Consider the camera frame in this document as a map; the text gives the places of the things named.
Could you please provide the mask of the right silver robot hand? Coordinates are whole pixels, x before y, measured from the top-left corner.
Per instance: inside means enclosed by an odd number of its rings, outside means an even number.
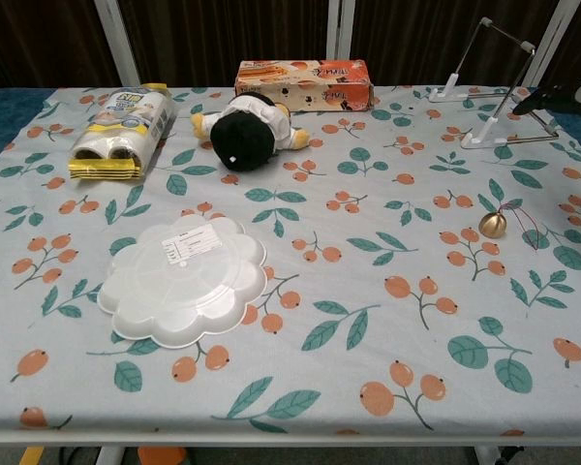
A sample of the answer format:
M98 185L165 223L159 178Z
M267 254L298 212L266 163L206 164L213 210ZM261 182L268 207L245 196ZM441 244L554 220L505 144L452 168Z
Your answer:
M541 86L518 103L512 112L524 115L537 109L581 115L581 80L571 84Z

